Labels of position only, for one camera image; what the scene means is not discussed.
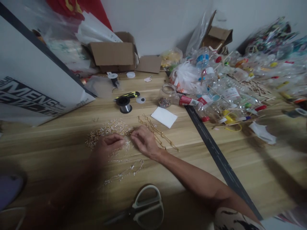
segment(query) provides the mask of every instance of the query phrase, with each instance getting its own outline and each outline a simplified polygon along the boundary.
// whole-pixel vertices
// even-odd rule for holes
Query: person's left hand
[[[124,137],[119,134],[101,136],[90,155],[90,167],[96,170],[101,169],[107,163],[111,153],[121,149],[125,142]]]

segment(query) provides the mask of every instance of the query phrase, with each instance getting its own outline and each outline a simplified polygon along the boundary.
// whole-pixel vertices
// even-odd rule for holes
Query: spool of wire
[[[113,87],[117,88],[116,82],[117,82],[118,75],[116,73],[110,73],[108,74],[108,78],[111,79]]]
[[[121,96],[116,99],[116,104],[120,107],[121,113],[130,113],[132,106],[129,105],[130,99],[126,96]]]

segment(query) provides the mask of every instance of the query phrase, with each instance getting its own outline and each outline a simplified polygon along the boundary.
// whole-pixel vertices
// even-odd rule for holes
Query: gold chain
[[[152,123],[151,119],[146,117],[144,114],[143,116],[145,117],[145,120],[147,120],[149,122],[150,125],[148,125],[146,122],[143,122],[141,119],[140,119],[140,116],[138,116],[138,121],[141,123],[141,124],[144,124],[146,125],[146,127],[154,134],[154,138],[156,139],[156,141],[158,141],[158,143],[161,145],[162,148],[164,148],[166,150],[166,147],[163,145],[162,141],[157,137],[157,135],[155,134],[155,131],[162,137],[164,138],[172,148],[176,149],[177,152],[179,152],[179,148],[177,148],[174,143],[168,139],[163,132],[159,131],[155,126],[154,124]]]

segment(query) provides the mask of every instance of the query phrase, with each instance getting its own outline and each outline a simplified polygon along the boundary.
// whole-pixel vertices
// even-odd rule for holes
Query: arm
[[[145,156],[166,167],[186,189],[202,199],[212,214],[218,208],[226,207],[260,223],[244,200],[218,178],[159,148],[153,133],[145,125],[136,129],[131,138]]]
[[[36,205],[27,211],[21,230],[54,229],[73,199],[93,182],[92,178],[102,170],[109,155],[120,149],[124,143],[124,138],[119,134],[100,137],[86,164],[60,186],[47,202]]]

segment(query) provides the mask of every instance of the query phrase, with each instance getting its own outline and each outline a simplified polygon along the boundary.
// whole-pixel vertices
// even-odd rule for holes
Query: red label
[[[199,101],[200,103],[202,103],[203,105],[207,104],[207,102],[205,101],[205,99],[203,99],[202,97],[200,97],[200,98],[198,99],[198,101]]]
[[[179,105],[189,105],[191,100],[192,100],[192,98],[189,98],[187,96],[182,95],[180,100],[179,100]]]

